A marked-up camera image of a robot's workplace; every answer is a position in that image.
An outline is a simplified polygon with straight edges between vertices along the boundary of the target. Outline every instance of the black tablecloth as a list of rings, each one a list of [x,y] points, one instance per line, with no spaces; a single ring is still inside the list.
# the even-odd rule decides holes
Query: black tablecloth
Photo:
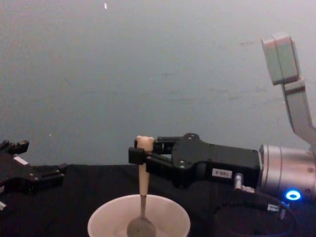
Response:
[[[39,170],[50,169],[42,166]],[[151,176],[149,193],[172,199],[183,206],[191,220],[191,237],[225,237],[225,230],[211,225],[212,210],[218,198],[225,197],[227,186],[196,182],[181,190],[169,181]],[[1,237],[87,237],[91,214],[102,204],[121,196],[138,193],[138,171],[134,165],[87,166],[70,165],[64,183],[38,192],[34,196],[6,194],[0,200],[7,209],[0,213]],[[296,237],[316,237],[315,205],[297,202],[291,205],[298,219]],[[280,222],[265,223],[258,215],[249,222],[235,211],[232,220],[224,225],[250,226],[253,233],[275,231]]]

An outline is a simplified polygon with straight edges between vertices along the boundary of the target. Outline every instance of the metal spoon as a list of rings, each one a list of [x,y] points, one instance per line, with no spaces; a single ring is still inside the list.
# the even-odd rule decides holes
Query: metal spoon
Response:
[[[156,237],[156,230],[153,223],[145,216],[146,195],[140,195],[141,214],[132,220],[127,227],[128,237]]]

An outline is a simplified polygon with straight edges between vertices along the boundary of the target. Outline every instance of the wooden handle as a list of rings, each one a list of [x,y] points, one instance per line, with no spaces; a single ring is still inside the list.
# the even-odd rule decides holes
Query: wooden handle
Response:
[[[137,136],[137,148],[143,148],[145,152],[153,151],[154,139],[152,137]],[[146,163],[139,165],[139,194],[147,195],[149,184],[149,173],[146,172]]]

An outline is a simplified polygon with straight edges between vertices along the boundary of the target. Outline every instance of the black cable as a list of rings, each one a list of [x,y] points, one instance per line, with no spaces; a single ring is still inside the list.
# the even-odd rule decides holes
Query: black cable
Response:
[[[282,232],[279,234],[264,234],[264,235],[241,234],[241,233],[238,233],[236,231],[233,231],[232,229],[228,228],[227,226],[224,226],[222,224],[222,222],[220,222],[218,220],[217,213],[219,210],[221,210],[223,208],[228,208],[228,207],[248,207],[248,208],[253,208],[253,209],[269,212],[268,205],[265,205],[265,204],[259,204],[259,203],[254,203],[254,202],[235,202],[235,201],[225,202],[214,210],[214,219],[218,223],[220,228],[227,231],[230,235],[233,235],[236,237],[284,237],[284,236],[288,236],[288,235],[294,233],[294,231],[296,230],[296,226],[297,226],[297,220],[295,218],[293,211],[289,208],[288,205],[286,205],[285,203],[281,202],[280,200],[276,199],[275,197],[273,197],[271,195],[267,195],[267,194],[264,194],[264,193],[261,193],[258,191],[256,191],[252,195],[258,195],[261,197],[272,199],[274,202],[276,202],[279,205],[279,211],[278,211],[279,213],[281,211],[281,207],[283,207],[286,210],[286,213],[287,214],[289,213],[291,215],[292,219],[294,220],[294,224],[293,224],[292,228],[290,228],[286,232]]]

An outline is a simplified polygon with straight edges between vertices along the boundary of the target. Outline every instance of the blue led light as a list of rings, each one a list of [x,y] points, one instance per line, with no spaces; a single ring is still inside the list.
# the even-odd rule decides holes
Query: blue led light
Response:
[[[286,198],[292,201],[298,200],[301,198],[301,194],[296,190],[290,190],[286,193]]]

